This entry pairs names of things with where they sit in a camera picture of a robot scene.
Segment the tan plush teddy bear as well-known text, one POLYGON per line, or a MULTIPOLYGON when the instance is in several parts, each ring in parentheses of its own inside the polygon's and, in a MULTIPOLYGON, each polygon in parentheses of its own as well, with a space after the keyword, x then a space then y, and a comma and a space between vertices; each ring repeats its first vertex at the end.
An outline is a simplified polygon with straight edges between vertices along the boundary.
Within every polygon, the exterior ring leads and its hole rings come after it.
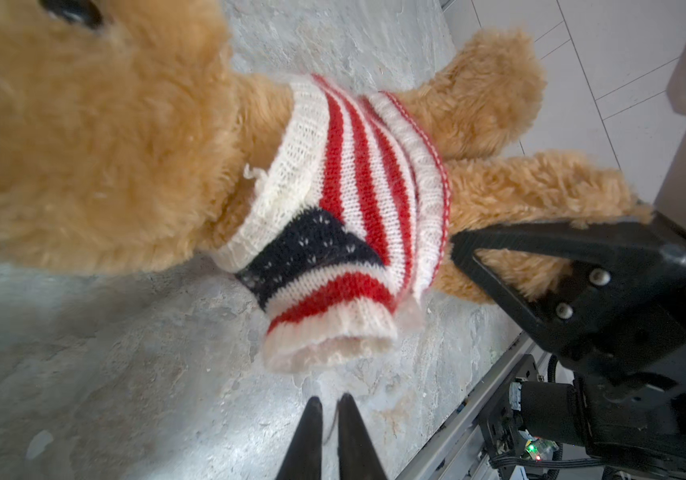
MULTIPOLYGON (((244 221, 296 100, 240 73, 216 1, 0 1, 0 261, 71 274, 160 271, 244 221)), ((632 219, 622 174, 573 151, 504 158, 545 73, 520 30, 482 30, 396 94, 448 169, 449 230, 632 219)))

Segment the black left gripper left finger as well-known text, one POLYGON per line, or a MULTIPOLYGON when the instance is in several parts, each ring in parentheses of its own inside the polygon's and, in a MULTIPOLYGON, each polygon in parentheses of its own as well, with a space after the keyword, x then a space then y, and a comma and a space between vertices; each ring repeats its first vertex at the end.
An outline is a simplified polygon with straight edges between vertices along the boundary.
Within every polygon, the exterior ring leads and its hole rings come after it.
POLYGON ((323 405, 313 396, 306 403, 276 480, 320 480, 322 440, 323 405))

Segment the red white striped knit sweater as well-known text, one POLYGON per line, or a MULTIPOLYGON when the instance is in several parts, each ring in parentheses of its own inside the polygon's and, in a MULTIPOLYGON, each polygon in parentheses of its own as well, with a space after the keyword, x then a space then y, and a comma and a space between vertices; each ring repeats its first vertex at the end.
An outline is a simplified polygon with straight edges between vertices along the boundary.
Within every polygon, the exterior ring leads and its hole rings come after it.
POLYGON ((268 319, 267 368, 294 373, 388 350, 422 320, 448 237, 447 171, 391 93, 289 80, 293 110, 244 223, 214 252, 268 319))

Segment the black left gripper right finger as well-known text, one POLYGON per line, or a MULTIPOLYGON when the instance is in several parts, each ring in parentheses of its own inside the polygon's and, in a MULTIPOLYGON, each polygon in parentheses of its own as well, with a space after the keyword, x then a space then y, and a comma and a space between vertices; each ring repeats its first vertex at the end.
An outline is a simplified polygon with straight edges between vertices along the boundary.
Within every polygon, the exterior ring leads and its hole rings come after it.
POLYGON ((340 480, 387 480, 353 396, 337 403, 340 480))

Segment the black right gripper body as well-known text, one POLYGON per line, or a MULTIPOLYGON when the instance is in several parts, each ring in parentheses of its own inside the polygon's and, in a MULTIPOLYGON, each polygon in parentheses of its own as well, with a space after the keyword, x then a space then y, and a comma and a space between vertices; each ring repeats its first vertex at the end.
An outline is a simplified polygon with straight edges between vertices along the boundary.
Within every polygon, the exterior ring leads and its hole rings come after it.
MULTIPOLYGON (((659 215, 663 226, 686 240, 684 228, 659 215)), ((659 406, 686 391, 686 285, 585 339, 583 358, 562 356, 579 373, 602 377, 604 394, 615 403, 659 406)))

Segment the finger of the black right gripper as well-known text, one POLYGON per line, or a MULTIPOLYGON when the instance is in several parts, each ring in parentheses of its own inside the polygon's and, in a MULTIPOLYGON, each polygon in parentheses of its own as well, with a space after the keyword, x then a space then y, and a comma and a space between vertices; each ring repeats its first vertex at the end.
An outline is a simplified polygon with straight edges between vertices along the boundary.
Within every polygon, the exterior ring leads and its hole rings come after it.
POLYGON ((543 350, 583 358, 581 343, 639 307, 686 285, 686 240, 656 225, 624 221, 578 229, 565 222, 491 226, 452 239, 454 265, 543 350), (487 265, 483 250, 566 260, 555 287, 528 300, 487 265))

